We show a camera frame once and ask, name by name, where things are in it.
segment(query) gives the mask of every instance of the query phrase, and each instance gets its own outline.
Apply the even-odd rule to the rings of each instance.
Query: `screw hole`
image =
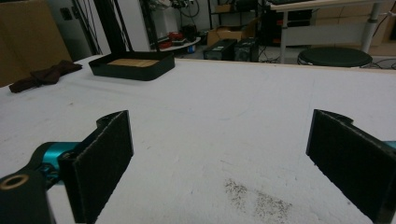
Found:
[[[15,189],[24,183],[29,179],[29,175],[14,175],[6,180],[4,180],[2,183],[0,183],[0,189],[2,190],[8,190],[8,189]]]

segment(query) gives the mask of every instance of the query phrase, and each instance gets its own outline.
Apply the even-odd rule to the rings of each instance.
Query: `black box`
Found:
[[[204,50],[204,59],[219,60],[219,61],[233,61],[233,47],[236,39],[221,39],[214,45]]]
[[[124,60],[125,63],[114,63]],[[175,67],[172,52],[122,52],[111,53],[90,62],[95,76],[118,77],[151,81]]]
[[[235,61],[238,62],[253,62],[259,61],[259,40],[258,38],[250,37],[239,41],[234,49]]]

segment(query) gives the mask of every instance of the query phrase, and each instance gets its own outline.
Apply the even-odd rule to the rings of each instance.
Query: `red object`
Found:
[[[170,33],[168,34],[168,37],[169,37],[169,39],[171,39],[171,40],[182,40],[182,39],[184,39],[183,34],[180,33],[180,32],[170,32]]]
[[[165,41],[160,43],[160,49],[167,49],[172,47],[172,41]]]

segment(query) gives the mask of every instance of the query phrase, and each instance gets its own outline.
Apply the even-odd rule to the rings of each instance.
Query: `brown cloth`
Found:
[[[53,65],[51,68],[31,72],[31,77],[27,77],[15,82],[14,84],[9,86],[9,89],[12,92],[17,93],[29,90],[33,87],[40,87],[42,85],[53,85],[58,82],[61,76],[76,72],[81,68],[81,64],[71,63],[69,61],[61,61],[57,65]]]

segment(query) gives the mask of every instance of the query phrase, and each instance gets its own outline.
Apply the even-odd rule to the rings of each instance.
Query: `tray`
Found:
[[[151,81],[175,67],[172,52],[121,52],[89,62],[95,76]]]

